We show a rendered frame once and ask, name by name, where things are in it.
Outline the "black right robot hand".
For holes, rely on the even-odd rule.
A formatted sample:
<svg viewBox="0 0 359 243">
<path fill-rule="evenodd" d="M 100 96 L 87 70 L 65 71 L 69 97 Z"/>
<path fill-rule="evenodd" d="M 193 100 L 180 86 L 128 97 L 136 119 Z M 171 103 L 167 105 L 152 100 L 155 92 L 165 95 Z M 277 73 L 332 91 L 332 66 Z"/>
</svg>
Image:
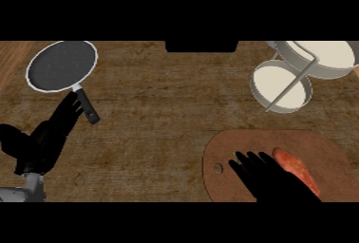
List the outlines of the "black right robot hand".
<svg viewBox="0 0 359 243">
<path fill-rule="evenodd" d="M 236 152 L 235 157 L 229 165 L 258 203 L 319 203 L 319 197 L 271 156 Z"/>
</svg>

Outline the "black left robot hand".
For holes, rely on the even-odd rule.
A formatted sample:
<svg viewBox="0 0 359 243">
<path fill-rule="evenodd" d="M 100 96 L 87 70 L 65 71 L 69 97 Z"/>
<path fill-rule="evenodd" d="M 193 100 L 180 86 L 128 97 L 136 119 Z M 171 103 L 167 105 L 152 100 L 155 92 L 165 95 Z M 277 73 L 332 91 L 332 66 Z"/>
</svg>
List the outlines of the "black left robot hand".
<svg viewBox="0 0 359 243">
<path fill-rule="evenodd" d="M 16 175 L 29 173 L 44 175 L 51 170 L 82 113 L 79 105 L 76 94 L 71 91 L 48 120 L 39 123 L 29 135 L 11 125 L 0 123 L 0 149 L 16 159 L 13 170 Z"/>
</svg>

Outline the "brown wooden cutting board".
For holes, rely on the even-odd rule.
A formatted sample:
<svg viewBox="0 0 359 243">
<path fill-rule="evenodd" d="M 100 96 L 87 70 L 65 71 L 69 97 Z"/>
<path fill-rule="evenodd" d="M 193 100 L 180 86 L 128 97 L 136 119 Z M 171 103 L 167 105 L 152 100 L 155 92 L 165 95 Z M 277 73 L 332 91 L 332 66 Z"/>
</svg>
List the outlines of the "brown wooden cutting board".
<svg viewBox="0 0 359 243">
<path fill-rule="evenodd" d="M 220 132 L 206 144 L 203 179 L 209 199 L 220 202 L 359 201 L 359 182 L 339 148 L 305 130 Z"/>
</svg>

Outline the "dark grey frying pan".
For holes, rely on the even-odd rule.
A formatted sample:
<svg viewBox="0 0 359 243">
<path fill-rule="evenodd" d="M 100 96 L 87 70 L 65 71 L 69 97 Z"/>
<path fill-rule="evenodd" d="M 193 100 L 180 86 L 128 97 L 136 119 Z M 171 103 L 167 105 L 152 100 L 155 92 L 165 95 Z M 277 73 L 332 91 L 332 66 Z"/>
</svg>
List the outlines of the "dark grey frying pan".
<svg viewBox="0 0 359 243">
<path fill-rule="evenodd" d="M 25 71 L 25 81 L 34 90 L 54 93 L 69 89 L 76 94 L 90 124 L 99 122 L 99 114 L 81 83 L 96 68 L 96 61 L 96 46 L 88 41 L 59 41 L 35 54 Z"/>
</svg>

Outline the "black box-shaped appliance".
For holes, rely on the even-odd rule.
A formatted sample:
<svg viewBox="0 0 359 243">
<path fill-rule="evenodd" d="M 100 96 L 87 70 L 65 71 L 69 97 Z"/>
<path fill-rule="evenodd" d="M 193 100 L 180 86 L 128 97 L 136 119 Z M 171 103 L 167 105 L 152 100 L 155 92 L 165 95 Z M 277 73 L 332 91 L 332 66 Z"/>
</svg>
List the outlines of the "black box-shaped appliance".
<svg viewBox="0 0 359 243">
<path fill-rule="evenodd" d="M 167 41 L 165 49 L 168 52 L 235 52 L 237 41 L 224 42 L 184 42 Z"/>
</svg>

